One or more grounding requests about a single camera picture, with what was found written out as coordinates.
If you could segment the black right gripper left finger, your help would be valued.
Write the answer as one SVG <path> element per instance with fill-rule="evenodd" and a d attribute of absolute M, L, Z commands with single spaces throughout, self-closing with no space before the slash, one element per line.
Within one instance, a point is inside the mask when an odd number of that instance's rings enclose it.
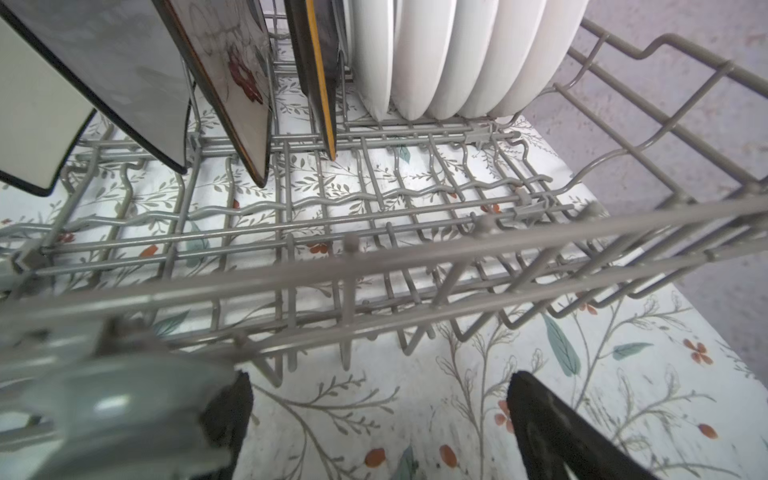
<path fill-rule="evenodd" d="M 249 375 L 239 371 L 236 380 L 218 393 L 199 418 L 206 445 L 225 449 L 230 455 L 229 463 L 218 470 L 193 476 L 193 479 L 233 478 L 252 408 L 253 391 Z"/>

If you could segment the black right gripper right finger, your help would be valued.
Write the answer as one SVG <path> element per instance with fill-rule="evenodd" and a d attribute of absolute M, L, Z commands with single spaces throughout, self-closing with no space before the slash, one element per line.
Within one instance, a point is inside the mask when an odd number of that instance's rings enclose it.
<path fill-rule="evenodd" d="M 532 373 L 511 376 L 506 397 L 530 479 L 652 479 Z"/>

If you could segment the white square plate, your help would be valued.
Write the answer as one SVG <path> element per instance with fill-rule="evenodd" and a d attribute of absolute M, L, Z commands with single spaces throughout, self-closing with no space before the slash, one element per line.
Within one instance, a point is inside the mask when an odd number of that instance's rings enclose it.
<path fill-rule="evenodd" d="M 1 21 L 1 180 L 50 195 L 96 110 L 21 35 Z"/>
<path fill-rule="evenodd" d="M 184 174 L 190 91 L 151 1 L 4 1 L 1 17 L 145 151 Z"/>

